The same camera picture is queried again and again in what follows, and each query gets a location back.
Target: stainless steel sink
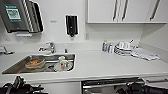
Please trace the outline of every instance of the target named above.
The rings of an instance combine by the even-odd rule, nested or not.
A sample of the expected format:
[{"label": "stainless steel sink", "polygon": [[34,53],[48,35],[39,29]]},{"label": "stainless steel sink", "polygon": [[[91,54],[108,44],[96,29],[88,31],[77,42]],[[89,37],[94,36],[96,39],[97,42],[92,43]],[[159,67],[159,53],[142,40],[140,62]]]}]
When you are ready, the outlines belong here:
[{"label": "stainless steel sink", "polygon": [[[7,70],[3,71],[2,74],[18,74],[18,73],[36,73],[36,72],[56,72],[53,68],[56,63],[58,63],[58,58],[60,56],[65,56],[65,59],[71,61],[72,67],[67,71],[71,71],[74,67],[75,54],[59,54],[59,55],[30,55],[24,59],[17,62],[15,65],[11,66]],[[28,69],[25,64],[32,59],[45,59],[46,63],[44,67],[40,69]]]}]

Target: white countertop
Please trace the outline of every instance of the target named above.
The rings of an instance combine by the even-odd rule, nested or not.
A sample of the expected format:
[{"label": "white countertop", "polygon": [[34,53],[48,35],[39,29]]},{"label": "white countertop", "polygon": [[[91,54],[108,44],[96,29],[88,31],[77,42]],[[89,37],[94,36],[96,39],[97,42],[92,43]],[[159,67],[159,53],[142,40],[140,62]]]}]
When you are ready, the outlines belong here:
[{"label": "white countertop", "polygon": [[[27,83],[168,75],[168,64],[161,60],[147,61],[131,56],[120,56],[102,51],[72,52],[75,53],[75,63],[74,69],[71,71],[0,74],[0,84],[13,82],[18,75],[23,77]],[[36,53],[1,55],[0,73],[31,54]]]}]

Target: soap dispenser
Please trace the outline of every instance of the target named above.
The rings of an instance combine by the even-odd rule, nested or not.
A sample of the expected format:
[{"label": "soap dispenser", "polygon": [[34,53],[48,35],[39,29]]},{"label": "soap dispenser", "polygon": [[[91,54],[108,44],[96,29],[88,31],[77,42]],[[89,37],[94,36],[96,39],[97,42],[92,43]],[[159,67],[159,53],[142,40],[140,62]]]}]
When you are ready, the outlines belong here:
[{"label": "soap dispenser", "polygon": [[77,16],[66,15],[67,34],[74,37],[78,34]]}]

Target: electrical outlet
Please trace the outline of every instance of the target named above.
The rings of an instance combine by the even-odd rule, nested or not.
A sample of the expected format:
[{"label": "electrical outlet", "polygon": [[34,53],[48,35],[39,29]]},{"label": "electrical outlet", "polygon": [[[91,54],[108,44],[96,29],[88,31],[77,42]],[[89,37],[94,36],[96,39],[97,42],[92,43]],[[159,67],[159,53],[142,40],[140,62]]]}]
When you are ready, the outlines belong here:
[{"label": "electrical outlet", "polygon": [[85,34],[85,39],[86,39],[86,40],[89,40],[89,33],[86,33],[86,34]]}]

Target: cabinet door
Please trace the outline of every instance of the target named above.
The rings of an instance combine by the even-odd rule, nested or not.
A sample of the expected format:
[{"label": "cabinet door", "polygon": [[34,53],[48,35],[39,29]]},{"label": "cabinet door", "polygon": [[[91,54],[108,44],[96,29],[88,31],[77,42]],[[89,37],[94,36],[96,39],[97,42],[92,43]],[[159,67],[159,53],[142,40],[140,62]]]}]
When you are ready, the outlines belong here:
[{"label": "cabinet door", "polygon": [[168,22],[168,0],[152,0],[146,23]]},{"label": "cabinet door", "polygon": [[145,23],[151,0],[121,0],[118,23]]},{"label": "cabinet door", "polygon": [[117,23],[119,0],[87,0],[88,23]]},{"label": "cabinet door", "polygon": [[82,94],[81,82],[46,83],[41,87],[49,94]]}]

